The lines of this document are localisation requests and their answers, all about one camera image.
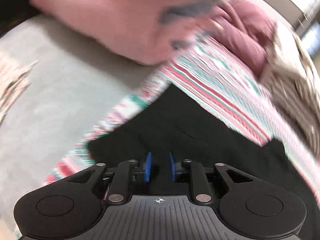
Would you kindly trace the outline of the patterned nordic bed sheet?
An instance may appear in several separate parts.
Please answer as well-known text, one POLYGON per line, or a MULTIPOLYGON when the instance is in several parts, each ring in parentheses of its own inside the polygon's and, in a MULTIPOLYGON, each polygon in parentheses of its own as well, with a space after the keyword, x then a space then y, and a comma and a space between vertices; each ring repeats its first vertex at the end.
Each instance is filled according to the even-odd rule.
POLYGON ((244 64, 209 38, 125 96, 61 160, 44 187, 16 203, 22 239, 302 239, 306 205, 298 195, 225 163, 203 166, 212 204, 194 204, 185 183, 172 181, 173 193, 151 193, 151 173, 127 203, 108 204, 109 166, 91 157, 88 143, 137 116, 170 85, 255 144, 281 141, 319 208, 319 166, 310 151, 244 64))

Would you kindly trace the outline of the black pants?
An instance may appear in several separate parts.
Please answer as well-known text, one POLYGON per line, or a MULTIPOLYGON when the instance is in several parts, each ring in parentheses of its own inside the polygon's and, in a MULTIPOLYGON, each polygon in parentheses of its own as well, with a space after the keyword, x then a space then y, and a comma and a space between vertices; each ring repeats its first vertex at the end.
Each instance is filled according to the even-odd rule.
POLYGON ((315 197, 277 139, 259 146, 203 109, 174 85, 148 108, 113 132, 87 145, 98 163, 115 167, 129 159, 152 155, 150 191, 175 192, 169 157, 191 159, 205 167, 225 163, 298 195, 306 205, 302 239, 319 239, 319 208, 315 197))

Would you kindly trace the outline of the dusty pink comforter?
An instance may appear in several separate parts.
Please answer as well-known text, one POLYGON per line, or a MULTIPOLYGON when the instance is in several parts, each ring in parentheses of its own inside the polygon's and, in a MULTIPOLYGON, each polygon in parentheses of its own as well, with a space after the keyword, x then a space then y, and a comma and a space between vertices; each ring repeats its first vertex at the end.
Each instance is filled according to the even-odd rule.
POLYGON ((229 0, 214 7, 211 17, 221 25, 211 36, 258 79, 266 64, 266 46, 272 40, 276 21, 249 0, 229 0))

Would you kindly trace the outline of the patterned floor rug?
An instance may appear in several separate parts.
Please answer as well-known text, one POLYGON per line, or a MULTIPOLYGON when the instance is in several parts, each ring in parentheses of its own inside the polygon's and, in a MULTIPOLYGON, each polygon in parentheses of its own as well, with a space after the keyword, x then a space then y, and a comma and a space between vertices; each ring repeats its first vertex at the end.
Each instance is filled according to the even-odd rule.
POLYGON ((29 73, 38 61, 27 65, 1 51, 1 123, 10 107, 31 84, 29 73))

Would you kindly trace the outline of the wardrobe with white doors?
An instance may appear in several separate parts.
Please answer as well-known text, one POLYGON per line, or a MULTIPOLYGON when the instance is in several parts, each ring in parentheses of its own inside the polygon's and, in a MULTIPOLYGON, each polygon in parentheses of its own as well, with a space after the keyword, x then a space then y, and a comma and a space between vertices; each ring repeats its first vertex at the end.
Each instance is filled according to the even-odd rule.
POLYGON ((319 0, 263 0, 275 9, 301 38, 311 57, 319 52, 319 0))

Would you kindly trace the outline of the pink fleece blanket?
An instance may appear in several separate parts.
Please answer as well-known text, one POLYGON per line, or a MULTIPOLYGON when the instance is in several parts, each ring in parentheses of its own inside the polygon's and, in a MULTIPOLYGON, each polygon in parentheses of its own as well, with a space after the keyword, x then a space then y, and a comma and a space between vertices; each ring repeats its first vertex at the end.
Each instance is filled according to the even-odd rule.
POLYGON ((153 65, 219 28, 206 0, 29 0, 115 54, 153 65))

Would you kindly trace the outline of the striped beige folded blanket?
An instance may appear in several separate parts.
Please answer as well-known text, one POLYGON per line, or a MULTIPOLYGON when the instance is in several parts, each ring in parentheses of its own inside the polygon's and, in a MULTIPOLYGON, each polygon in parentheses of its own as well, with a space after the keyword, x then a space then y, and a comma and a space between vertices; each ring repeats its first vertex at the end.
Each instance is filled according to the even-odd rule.
MULTIPOLYGON (((221 5, 229 0, 213 1, 221 5)), ((266 46, 266 64, 258 80, 270 91, 276 106, 300 127, 306 143, 319 158, 319 75, 297 34, 275 21, 272 40, 266 46)))

